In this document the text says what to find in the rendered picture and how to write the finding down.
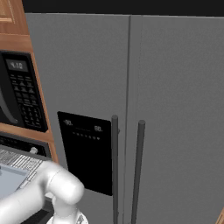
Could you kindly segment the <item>black microwave oven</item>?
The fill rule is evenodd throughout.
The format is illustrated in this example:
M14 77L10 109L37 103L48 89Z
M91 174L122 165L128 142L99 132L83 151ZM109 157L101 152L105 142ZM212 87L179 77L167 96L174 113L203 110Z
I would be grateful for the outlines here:
M29 52L0 50L0 88L18 123L12 123L0 107L0 123L46 132L46 116Z

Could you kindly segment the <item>black built-in oven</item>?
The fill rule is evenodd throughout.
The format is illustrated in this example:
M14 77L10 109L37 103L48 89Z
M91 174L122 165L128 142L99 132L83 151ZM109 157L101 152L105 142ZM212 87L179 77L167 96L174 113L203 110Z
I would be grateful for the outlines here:
M30 153L31 147L36 147L38 149L38 154ZM37 158L42 161L52 161L51 153L47 143L40 142L38 140L31 140L21 136L0 132L0 149L12 151L17 154L26 155L32 158Z

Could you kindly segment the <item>pale blue oven tray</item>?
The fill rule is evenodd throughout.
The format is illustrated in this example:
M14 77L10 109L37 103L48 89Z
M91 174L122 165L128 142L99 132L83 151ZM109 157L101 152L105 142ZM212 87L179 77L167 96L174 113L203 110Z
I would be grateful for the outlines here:
M28 174L26 170L0 164L0 200L14 193Z

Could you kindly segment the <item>grey fridge door with dispenser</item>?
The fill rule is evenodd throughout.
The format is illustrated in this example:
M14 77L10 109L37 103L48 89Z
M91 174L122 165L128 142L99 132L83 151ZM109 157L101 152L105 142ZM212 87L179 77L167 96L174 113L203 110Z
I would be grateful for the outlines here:
M125 145L129 17L26 16L59 164L85 186L89 224L113 224L111 117Z

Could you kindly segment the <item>plain grey fridge door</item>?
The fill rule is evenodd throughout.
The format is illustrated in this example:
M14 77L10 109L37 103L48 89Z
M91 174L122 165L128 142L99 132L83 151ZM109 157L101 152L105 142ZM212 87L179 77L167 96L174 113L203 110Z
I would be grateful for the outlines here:
M123 224L215 224L224 207L224 17L132 16Z

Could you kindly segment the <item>wooden cupboard door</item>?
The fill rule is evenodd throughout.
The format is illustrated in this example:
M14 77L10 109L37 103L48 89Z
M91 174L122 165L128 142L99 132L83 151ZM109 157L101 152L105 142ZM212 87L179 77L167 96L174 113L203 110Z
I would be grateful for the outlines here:
M22 0L0 0L0 33L29 35Z

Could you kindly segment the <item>wooden cabinet corner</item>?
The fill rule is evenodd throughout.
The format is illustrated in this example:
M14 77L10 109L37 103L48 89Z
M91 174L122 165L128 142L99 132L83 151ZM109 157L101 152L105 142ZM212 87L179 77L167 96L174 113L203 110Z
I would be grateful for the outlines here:
M215 222L215 224L224 224L224 207L222 208L220 215L217 221Z

